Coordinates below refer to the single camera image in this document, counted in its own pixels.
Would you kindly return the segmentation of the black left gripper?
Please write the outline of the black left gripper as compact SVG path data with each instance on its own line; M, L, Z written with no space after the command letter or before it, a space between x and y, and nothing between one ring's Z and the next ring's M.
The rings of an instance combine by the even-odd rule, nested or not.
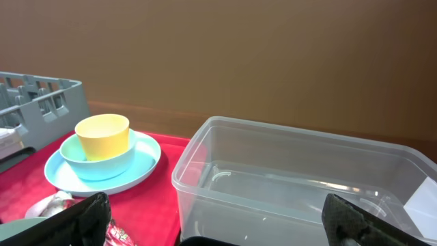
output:
M24 148L19 133L12 128L1 128L0 158L4 159Z

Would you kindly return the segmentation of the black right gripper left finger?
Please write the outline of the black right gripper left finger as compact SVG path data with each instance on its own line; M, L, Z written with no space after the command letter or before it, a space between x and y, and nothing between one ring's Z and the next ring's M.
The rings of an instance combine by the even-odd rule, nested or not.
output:
M96 193L1 241L1 246L103 246L111 220L106 193Z

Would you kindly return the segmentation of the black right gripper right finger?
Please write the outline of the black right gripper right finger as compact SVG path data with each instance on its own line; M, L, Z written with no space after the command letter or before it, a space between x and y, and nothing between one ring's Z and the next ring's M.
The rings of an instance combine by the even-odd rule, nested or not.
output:
M429 246L333 193L324 201L322 223L330 246Z

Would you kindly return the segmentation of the light blue bowl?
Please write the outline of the light blue bowl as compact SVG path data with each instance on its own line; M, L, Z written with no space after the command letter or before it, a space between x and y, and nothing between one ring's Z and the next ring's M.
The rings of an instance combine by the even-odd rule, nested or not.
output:
M103 161L88 161L76 134L67 138L59 149L60 155L72 168L73 172L83 180L106 180L125 172L134 162L137 136L134 130L129 130L128 150Z

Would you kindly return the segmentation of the yellow plastic cup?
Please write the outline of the yellow plastic cup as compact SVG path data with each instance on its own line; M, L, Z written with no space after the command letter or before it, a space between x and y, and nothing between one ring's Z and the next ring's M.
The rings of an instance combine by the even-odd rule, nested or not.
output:
M118 114L100 114L81 120L74 128L88 161L102 161L129 149L130 121Z

